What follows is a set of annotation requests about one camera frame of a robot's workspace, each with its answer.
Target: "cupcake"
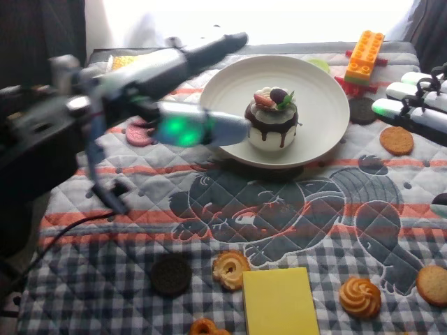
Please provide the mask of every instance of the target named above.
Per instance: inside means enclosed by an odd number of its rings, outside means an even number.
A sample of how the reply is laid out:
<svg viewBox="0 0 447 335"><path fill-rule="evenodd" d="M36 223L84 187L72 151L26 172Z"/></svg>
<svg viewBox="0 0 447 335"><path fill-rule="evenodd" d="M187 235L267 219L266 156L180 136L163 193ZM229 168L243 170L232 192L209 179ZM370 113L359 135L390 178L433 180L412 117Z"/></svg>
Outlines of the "cupcake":
<svg viewBox="0 0 447 335"><path fill-rule="evenodd" d="M293 93L279 87L264 87L255 92L245 110L245 118L252 125L249 132L252 145L276 151L292 143L297 126L301 126Z"/></svg>

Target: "yellow sticky note pad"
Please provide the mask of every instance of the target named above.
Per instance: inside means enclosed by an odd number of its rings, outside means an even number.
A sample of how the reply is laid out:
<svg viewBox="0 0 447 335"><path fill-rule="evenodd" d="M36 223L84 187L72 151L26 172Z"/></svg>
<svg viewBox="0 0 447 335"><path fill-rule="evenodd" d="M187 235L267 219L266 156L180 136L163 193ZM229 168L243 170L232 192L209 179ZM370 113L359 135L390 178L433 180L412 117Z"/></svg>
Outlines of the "yellow sticky note pad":
<svg viewBox="0 0 447 335"><path fill-rule="evenodd" d="M248 335L319 335L307 269L246 271Z"/></svg>

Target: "checkered fabric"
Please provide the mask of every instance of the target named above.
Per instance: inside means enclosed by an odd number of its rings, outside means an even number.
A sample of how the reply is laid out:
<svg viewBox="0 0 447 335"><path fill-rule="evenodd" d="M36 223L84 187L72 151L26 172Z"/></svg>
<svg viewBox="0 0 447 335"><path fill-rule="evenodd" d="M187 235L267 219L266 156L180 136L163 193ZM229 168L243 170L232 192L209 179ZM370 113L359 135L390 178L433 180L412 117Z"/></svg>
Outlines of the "checkered fabric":
<svg viewBox="0 0 447 335"><path fill-rule="evenodd" d="M320 58L331 75L343 75L343 53L289 54ZM207 81L249 55L234 55L185 83L169 99L197 102ZM412 53L386 52L372 81L387 83L418 70ZM212 279L212 261L237 249L253 270L306 267L322 334L446 334L447 311L416 291L418 270L446 267L446 220L430 210L447 191L447 149L414 135L410 156L393 157L379 144L387 127L350 125L335 149L303 168L265 173L221 160L204 147L162 144L136 148L126 123L101 138L107 159L103 182L131 188L131 212L86 223L69 232L29 275L20 307L19 334L187 334L198 318L246 334L242 292ZM46 245L69 223L106 212L89 191L85 160L52 191L41 224ZM174 299L151 289L154 262L180 253L189 262L191 287ZM349 276L370 278L381 290L379 316L346 314L338 291Z"/></svg>

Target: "black curtain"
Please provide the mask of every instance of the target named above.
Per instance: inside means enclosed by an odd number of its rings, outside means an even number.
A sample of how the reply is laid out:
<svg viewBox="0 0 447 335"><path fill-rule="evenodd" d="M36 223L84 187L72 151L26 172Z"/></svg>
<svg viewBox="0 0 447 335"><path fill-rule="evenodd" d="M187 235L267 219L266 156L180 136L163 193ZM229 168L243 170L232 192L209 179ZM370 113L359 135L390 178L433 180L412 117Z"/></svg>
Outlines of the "black curtain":
<svg viewBox="0 0 447 335"><path fill-rule="evenodd" d="M49 84L50 57L85 62L85 0L0 0L0 89Z"/></svg>
<svg viewBox="0 0 447 335"><path fill-rule="evenodd" d="M424 14L413 32L413 43L420 69L429 73L435 66L447 62L447 1L422 0Z"/></svg>

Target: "chocolate glaze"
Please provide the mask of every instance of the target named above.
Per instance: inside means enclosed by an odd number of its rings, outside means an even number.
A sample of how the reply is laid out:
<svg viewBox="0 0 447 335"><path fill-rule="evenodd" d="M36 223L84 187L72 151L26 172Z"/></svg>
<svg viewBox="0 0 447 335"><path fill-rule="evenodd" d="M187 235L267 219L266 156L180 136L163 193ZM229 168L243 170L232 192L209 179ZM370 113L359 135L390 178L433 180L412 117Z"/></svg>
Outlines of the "chocolate glaze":
<svg viewBox="0 0 447 335"><path fill-rule="evenodd" d="M298 123L298 113L295 112L293 117L290 120L287 120L286 122L283 122L282 124L266 124L265 122L259 121L251 112L251 104L247 106L245 109L245 119L249 120L251 122L251 125L253 128L258 129L261 132L263 141L267 140L267 133L269 131L280 133L281 134L281 144L279 145L280 148L284 148L284 141L286 140L287 132L290 128L293 126L297 126Z"/></svg>

